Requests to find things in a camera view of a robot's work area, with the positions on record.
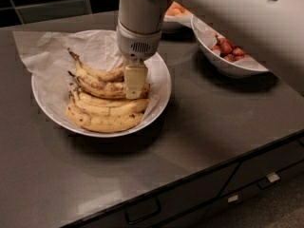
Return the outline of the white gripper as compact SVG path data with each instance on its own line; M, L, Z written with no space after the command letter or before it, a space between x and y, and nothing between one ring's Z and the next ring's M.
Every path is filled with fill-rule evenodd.
M148 73L148 68L143 63L155 55L161 36L160 28L137 31L127 27L122 19L118 20L117 44L125 65L127 99L138 99L141 96Z

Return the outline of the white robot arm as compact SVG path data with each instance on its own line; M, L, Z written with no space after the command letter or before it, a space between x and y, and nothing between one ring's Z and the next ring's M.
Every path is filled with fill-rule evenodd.
M144 61L156 53L173 2L304 93L304 0L120 0L117 40L126 60Z

